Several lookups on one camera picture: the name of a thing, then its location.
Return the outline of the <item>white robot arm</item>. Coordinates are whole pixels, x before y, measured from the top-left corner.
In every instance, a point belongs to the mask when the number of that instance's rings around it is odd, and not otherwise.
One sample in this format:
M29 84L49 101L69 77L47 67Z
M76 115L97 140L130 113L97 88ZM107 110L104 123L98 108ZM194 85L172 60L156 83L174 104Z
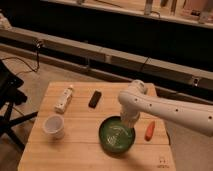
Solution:
M213 106L153 97L141 80L132 81L118 94L121 121L133 128L145 112L185 128L213 137Z

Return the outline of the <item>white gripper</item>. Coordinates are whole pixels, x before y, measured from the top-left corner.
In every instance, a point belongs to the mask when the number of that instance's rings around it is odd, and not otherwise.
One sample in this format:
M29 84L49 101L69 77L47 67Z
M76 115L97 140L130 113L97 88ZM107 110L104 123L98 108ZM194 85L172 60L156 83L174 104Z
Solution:
M125 112L121 113L121 121L128 128L133 128L136 122L139 120L139 118L140 118L139 113L136 114L129 114Z

